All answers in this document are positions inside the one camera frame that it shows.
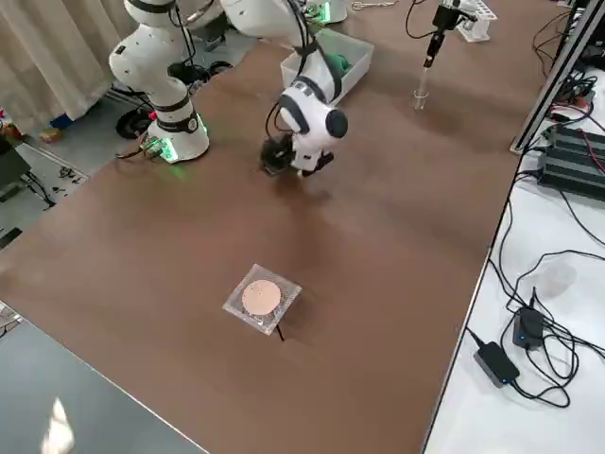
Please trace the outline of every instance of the white rack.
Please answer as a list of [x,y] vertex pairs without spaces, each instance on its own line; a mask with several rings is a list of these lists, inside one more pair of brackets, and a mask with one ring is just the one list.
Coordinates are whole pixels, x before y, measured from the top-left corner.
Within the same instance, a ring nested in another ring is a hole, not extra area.
[[481,0],[475,0],[475,4],[477,21],[464,21],[457,26],[458,31],[468,43],[489,41],[490,35],[488,35],[488,28],[490,27],[490,22],[493,22],[498,18]]

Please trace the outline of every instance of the green object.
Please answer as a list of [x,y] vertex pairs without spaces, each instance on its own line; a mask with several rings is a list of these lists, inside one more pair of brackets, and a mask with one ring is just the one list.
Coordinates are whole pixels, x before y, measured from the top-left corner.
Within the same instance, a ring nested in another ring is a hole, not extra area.
[[[208,134],[208,128],[206,128],[206,125],[203,124],[199,115],[198,115],[198,122],[204,128],[204,130],[206,131],[206,134]],[[174,146],[172,145],[172,140],[162,139],[161,142],[162,142],[162,153],[160,154],[160,156],[162,156],[162,158],[165,159],[168,163],[173,163],[173,162],[177,161],[179,159],[179,154],[177,153]]]
[[316,24],[330,24],[332,14],[330,13],[330,3],[324,3],[317,7],[310,7],[306,13],[306,18]]
[[352,67],[344,55],[328,54],[326,57],[329,62],[338,70],[338,73],[341,77],[347,74]]

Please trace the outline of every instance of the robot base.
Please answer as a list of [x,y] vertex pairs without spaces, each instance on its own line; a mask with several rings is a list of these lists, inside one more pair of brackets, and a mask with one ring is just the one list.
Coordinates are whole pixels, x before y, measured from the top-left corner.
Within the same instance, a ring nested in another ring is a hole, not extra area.
[[192,133],[164,131],[157,121],[151,123],[147,133],[149,137],[155,137],[162,143],[160,156],[168,163],[189,161],[204,154],[210,146],[206,127],[199,118],[198,121],[199,127]]

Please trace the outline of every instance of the white plastic bin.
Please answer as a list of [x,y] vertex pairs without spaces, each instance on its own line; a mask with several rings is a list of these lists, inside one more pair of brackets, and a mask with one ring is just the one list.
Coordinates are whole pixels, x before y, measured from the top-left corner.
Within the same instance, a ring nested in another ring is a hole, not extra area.
[[[374,46],[373,44],[351,38],[329,28],[323,28],[316,36],[326,54],[342,55],[351,65],[347,74],[342,78],[342,93],[330,103],[335,106],[370,69]],[[293,52],[287,59],[282,61],[284,88],[289,87],[292,80],[296,77],[300,63],[301,57],[296,52]],[[329,83],[331,83],[331,80],[320,80],[319,86],[322,90],[326,90]]]

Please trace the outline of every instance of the white table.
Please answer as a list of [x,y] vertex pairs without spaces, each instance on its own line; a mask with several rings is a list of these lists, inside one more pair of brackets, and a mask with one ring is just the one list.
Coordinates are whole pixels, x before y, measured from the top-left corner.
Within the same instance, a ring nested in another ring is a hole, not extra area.
[[[602,79],[603,83],[596,88],[594,118],[605,125],[605,78]],[[590,120],[583,120],[578,126],[602,133]],[[522,168],[535,168],[535,161],[535,157],[529,155]],[[568,199],[580,220],[595,235],[605,239],[605,203],[573,195],[568,195]],[[605,256],[605,248],[580,229],[556,191],[527,179],[513,188],[510,200],[514,221],[503,250],[503,269],[513,284],[543,253],[576,249]],[[491,254],[494,261],[509,222],[507,213],[500,223]],[[605,346],[605,262],[577,255],[546,259],[536,272],[522,281],[519,292],[526,301],[533,286],[558,323],[567,326],[576,336]],[[484,341],[498,342],[511,317],[505,309],[508,299],[493,268],[486,265],[468,318],[468,326]],[[537,393],[548,384],[527,361],[525,352],[512,344],[511,331],[505,339],[505,348],[521,372],[518,381],[526,391]],[[560,410],[528,401],[510,386],[496,389],[474,360],[476,350],[473,339],[465,334],[454,356],[424,454],[603,452],[605,361],[589,349],[578,348],[579,372],[567,387],[571,406]],[[562,349],[557,354],[559,358],[569,358]],[[538,358],[538,364],[548,370],[542,353],[532,357]],[[558,392],[549,397],[559,399]]]

